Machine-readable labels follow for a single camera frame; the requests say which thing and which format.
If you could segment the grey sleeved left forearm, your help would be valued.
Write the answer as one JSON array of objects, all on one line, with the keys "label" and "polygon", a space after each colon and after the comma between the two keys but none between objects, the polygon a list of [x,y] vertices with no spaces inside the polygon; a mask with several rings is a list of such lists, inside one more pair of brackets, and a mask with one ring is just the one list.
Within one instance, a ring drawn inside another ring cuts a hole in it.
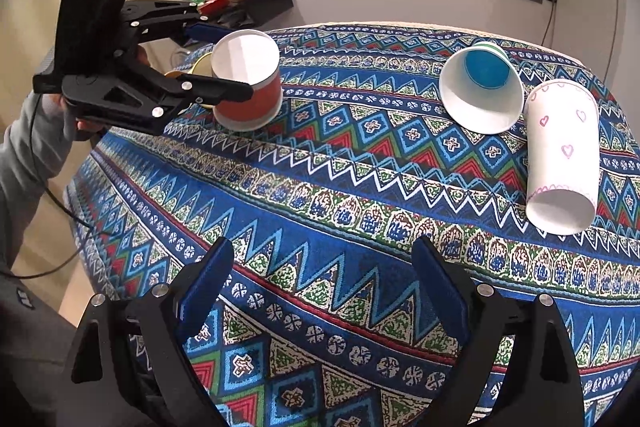
[{"label": "grey sleeved left forearm", "polygon": [[58,176],[72,149],[76,120],[57,95],[32,92],[1,143],[1,262],[20,251],[25,230],[44,193],[42,182]]}]

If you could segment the person's left hand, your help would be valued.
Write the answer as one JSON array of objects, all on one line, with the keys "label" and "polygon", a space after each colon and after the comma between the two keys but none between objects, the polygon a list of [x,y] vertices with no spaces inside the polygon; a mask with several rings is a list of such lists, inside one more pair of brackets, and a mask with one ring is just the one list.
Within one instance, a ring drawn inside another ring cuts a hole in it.
[{"label": "person's left hand", "polygon": [[[140,63],[150,66],[148,54],[143,46],[137,48],[137,59]],[[108,130],[104,124],[79,119],[76,120],[75,126],[74,141],[89,142],[92,146],[95,146]]]}]

